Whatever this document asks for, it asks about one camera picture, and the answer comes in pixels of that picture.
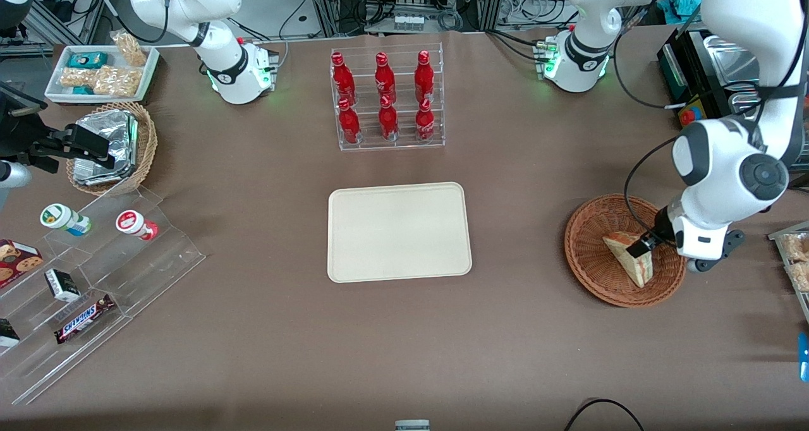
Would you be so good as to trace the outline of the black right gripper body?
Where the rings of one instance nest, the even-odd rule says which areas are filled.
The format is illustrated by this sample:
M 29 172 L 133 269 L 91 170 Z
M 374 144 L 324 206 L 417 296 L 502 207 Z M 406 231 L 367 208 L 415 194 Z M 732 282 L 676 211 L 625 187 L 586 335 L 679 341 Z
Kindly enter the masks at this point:
M 52 137 L 40 112 L 48 107 L 8 83 L 1 83 L 1 157 L 4 161 L 36 161 L 39 157 L 61 157 L 63 150 Z

